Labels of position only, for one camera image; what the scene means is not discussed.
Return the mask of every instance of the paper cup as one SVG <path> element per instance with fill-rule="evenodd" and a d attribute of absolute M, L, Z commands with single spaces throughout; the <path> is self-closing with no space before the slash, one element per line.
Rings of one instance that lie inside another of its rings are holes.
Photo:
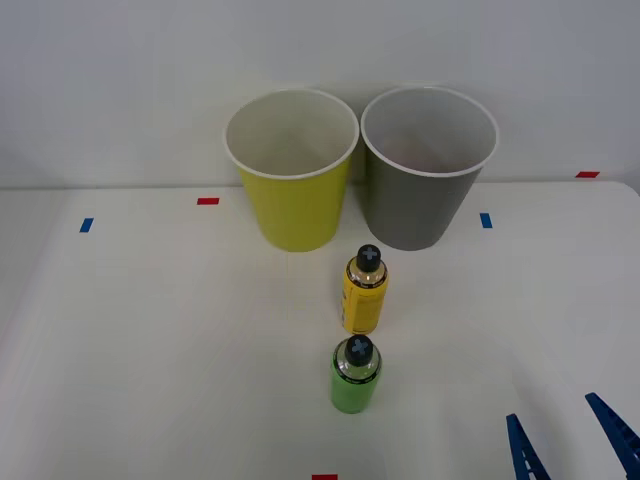
<path fill-rule="evenodd" d="M 399 88 L 365 109 L 365 217 L 400 250 L 436 243 L 498 145 L 498 126 L 475 100 L 440 87 Z"/>
<path fill-rule="evenodd" d="M 317 90 L 270 93 L 233 116 L 225 146 L 273 245 L 306 252 L 331 240 L 358 136 L 347 104 Z"/>

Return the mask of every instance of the black cap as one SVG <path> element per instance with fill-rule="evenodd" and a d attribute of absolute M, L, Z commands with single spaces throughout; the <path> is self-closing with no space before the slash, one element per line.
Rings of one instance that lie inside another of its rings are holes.
<path fill-rule="evenodd" d="M 375 272 L 380 268 L 380 249 L 375 245 L 363 245 L 358 249 L 356 265 L 363 272 Z"/>
<path fill-rule="evenodd" d="M 354 367 L 363 367 L 373 356 L 373 342 L 366 335 L 354 335 L 347 340 L 344 356 Z"/>

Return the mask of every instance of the cup rim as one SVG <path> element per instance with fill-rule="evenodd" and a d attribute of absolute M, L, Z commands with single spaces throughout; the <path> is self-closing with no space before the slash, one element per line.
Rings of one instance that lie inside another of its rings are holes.
<path fill-rule="evenodd" d="M 386 156 L 384 156 L 376 147 L 373 146 L 373 144 L 369 141 L 369 137 L 367 137 L 367 131 L 364 128 L 364 122 L 365 122 L 365 120 L 367 118 L 367 114 L 369 113 L 369 110 L 376 103 L 378 103 L 380 100 L 382 100 L 383 98 L 385 98 L 385 97 L 387 97 L 389 95 L 394 95 L 394 94 L 396 94 L 398 92 L 404 92 L 404 91 L 410 91 L 410 90 L 439 90 L 441 92 L 445 92 L 445 93 L 454 95 L 456 97 L 462 98 L 463 100 L 466 100 L 467 102 L 469 102 L 472 105 L 474 105 L 477 108 L 479 108 L 480 111 L 482 111 L 482 113 L 484 113 L 487 116 L 487 118 L 491 122 L 491 125 L 493 125 L 493 129 L 496 132 L 496 141 L 495 141 L 495 143 L 493 145 L 493 149 L 491 150 L 489 155 L 487 155 L 486 158 L 483 161 L 475 164 L 472 167 L 466 168 L 464 170 L 458 170 L 458 171 L 455 171 L 455 172 L 446 172 L 446 173 L 424 172 L 422 170 L 414 170 L 413 168 L 407 168 L 407 167 L 405 167 L 403 165 L 400 165 L 399 163 L 394 162 L 393 160 L 390 160 Z M 482 167 L 485 166 L 487 161 L 494 155 L 494 153 L 498 149 L 498 145 L 500 144 L 500 129 L 498 128 L 498 122 L 496 122 L 496 119 L 493 118 L 493 115 L 491 114 L 491 112 L 489 110 L 487 110 L 487 108 L 485 106 L 483 106 L 477 100 L 474 100 L 473 98 L 469 97 L 468 95 L 465 95 L 464 93 L 458 92 L 458 91 L 453 90 L 451 88 L 440 87 L 440 86 L 432 86 L 432 85 L 397 87 L 397 88 L 393 88 L 393 89 L 391 89 L 391 90 L 389 90 L 387 92 L 384 92 L 384 93 L 378 95 L 377 97 L 375 97 L 373 100 L 371 100 L 369 102 L 367 107 L 364 109 L 364 112 L 362 113 L 362 117 L 360 118 L 360 134 L 362 135 L 362 138 L 364 140 L 364 143 L 367 145 L 367 148 L 369 148 L 373 153 L 375 153 L 376 156 L 380 160 L 385 162 L 386 164 L 392 166 L 393 168 L 401 170 L 401 171 L 403 171 L 405 173 L 409 173 L 411 175 L 418 175 L 420 177 L 433 177 L 433 178 L 460 177 L 462 175 L 466 175 L 468 173 L 475 172 L 476 170 L 480 170 Z"/>
<path fill-rule="evenodd" d="M 229 148 L 229 142 L 227 141 L 227 131 L 229 129 L 229 124 L 231 123 L 233 118 L 236 116 L 236 114 L 238 112 L 240 112 L 245 107 L 248 107 L 252 103 L 258 102 L 260 100 L 263 100 L 264 98 L 269 97 L 271 95 L 275 95 L 277 93 L 283 93 L 283 92 L 303 92 L 303 93 L 310 93 L 310 94 L 314 94 L 314 95 L 320 95 L 320 96 L 323 96 L 325 98 L 328 98 L 328 99 L 336 102 L 337 104 L 342 106 L 345 109 L 345 111 L 347 111 L 349 113 L 349 116 L 351 117 L 351 120 L 353 121 L 353 126 L 354 126 L 354 129 L 355 129 L 355 132 L 354 132 L 353 141 L 351 142 L 351 145 L 349 145 L 349 148 L 347 148 L 345 153 L 340 158 L 338 158 L 335 162 L 330 163 L 326 167 L 323 167 L 320 170 L 314 170 L 313 172 L 302 173 L 302 174 L 298 174 L 298 175 L 273 175 L 271 173 L 259 172 L 258 170 L 255 170 L 255 169 L 253 169 L 251 167 L 248 167 L 248 166 L 244 165 L 242 162 L 240 162 L 235 157 L 235 155 L 231 152 L 231 149 Z M 234 114 L 231 116 L 231 118 L 229 118 L 229 120 L 227 121 L 227 124 L 225 125 L 224 130 L 222 132 L 222 141 L 224 143 L 225 151 L 227 152 L 227 155 L 231 158 L 233 163 L 235 163 L 238 168 L 241 168 L 245 172 L 248 172 L 248 173 L 250 173 L 252 175 L 256 175 L 256 176 L 262 177 L 262 178 L 270 178 L 270 179 L 273 179 L 273 180 L 302 180 L 302 179 L 305 179 L 305 178 L 316 177 L 316 176 L 322 175 L 323 173 L 326 173 L 326 172 L 328 172 L 330 170 L 333 170 L 334 168 L 336 168 L 340 164 L 342 164 L 347 158 L 349 158 L 349 156 L 355 150 L 356 145 L 358 144 L 358 139 L 359 138 L 360 138 L 360 123 L 358 122 L 358 117 L 356 117 L 356 114 L 353 112 L 351 107 L 349 105 L 347 105 L 347 103 L 345 101 L 340 100 L 335 95 L 331 95 L 330 93 L 323 92 L 322 90 L 317 90 L 315 88 L 281 88 L 281 89 L 278 89 L 278 90 L 272 90 L 272 91 L 270 91 L 268 93 L 265 93 L 264 95 L 260 95 L 259 97 L 256 97 L 256 98 L 248 101 L 247 103 L 243 104 L 240 108 L 238 108 L 234 112 Z"/>

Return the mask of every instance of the blue tape marker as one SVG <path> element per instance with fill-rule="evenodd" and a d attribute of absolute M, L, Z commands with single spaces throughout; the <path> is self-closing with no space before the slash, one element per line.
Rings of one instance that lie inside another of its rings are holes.
<path fill-rule="evenodd" d="M 491 225 L 491 217 L 488 213 L 481 213 L 480 220 L 482 221 L 482 228 L 493 228 L 493 225 Z"/>
<path fill-rule="evenodd" d="M 93 225 L 93 218 L 85 218 L 84 222 L 82 222 L 82 226 L 80 227 L 80 233 L 89 233 L 91 225 Z"/>

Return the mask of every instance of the white tabletop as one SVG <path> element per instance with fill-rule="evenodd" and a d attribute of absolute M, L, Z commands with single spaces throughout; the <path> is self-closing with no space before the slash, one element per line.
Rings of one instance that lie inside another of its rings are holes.
<path fill-rule="evenodd" d="M 584 395 L 640 432 L 635 192 L 477 184 L 436 246 L 380 245 L 385 367 L 349 416 L 341 275 L 375 242 L 354 197 L 288 254 L 240 188 L 0 192 L 0 478 L 513 479 L 517 413 L 552 478 L 623 479 Z"/>

